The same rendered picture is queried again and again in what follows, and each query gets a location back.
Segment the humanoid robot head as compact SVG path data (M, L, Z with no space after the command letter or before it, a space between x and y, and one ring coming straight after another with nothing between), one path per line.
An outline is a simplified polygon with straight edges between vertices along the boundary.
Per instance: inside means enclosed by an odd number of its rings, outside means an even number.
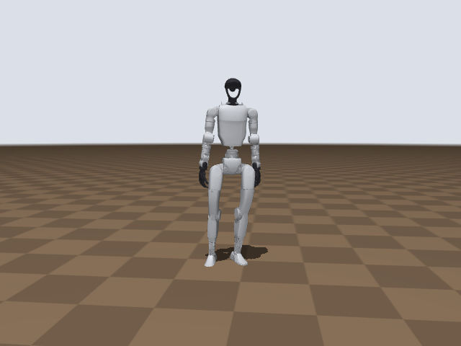
M234 92L236 89L239 89L238 91L238 95L237 97L231 97L228 93L228 89L230 89L231 92ZM238 105L236 104L236 99L239 97L240 93L241 93L241 83L239 80L237 79L228 79L225 83L225 90L226 90L226 93L228 95L228 102L230 102L230 104L227 104L227 105Z

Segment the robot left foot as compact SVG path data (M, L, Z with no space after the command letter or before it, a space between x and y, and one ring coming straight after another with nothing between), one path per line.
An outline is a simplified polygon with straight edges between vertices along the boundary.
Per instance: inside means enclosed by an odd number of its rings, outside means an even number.
M234 254L234 251L230 254L230 259L232 259L238 265L247 265L248 262L243 258L241 254Z

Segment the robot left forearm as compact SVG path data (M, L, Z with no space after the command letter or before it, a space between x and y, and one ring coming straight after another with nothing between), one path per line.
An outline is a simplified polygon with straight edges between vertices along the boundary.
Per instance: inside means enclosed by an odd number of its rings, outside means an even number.
M261 166L261 163L259 161L260 159L259 158L259 143L254 144L250 147L251 147L251 160L252 160L251 165L255 162L257 164L257 168L259 168Z

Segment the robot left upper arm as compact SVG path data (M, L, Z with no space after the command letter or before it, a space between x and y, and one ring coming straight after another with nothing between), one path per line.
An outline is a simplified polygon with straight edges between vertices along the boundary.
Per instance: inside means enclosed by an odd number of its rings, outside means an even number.
M258 112L254 108L247 107L248 118L249 118L249 131L250 135L248 137L250 144L259 143L259 137L257 135L258 130Z

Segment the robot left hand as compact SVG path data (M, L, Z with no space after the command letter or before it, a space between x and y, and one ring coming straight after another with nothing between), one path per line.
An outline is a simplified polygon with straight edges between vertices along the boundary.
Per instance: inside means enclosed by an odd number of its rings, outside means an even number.
M257 164L254 162L252 164L252 167L254 168L254 171L255 171L255 185L254 187L256 187L259 183L260 183L260 177L261 177L261 174L260 174L260 167L257 168Z

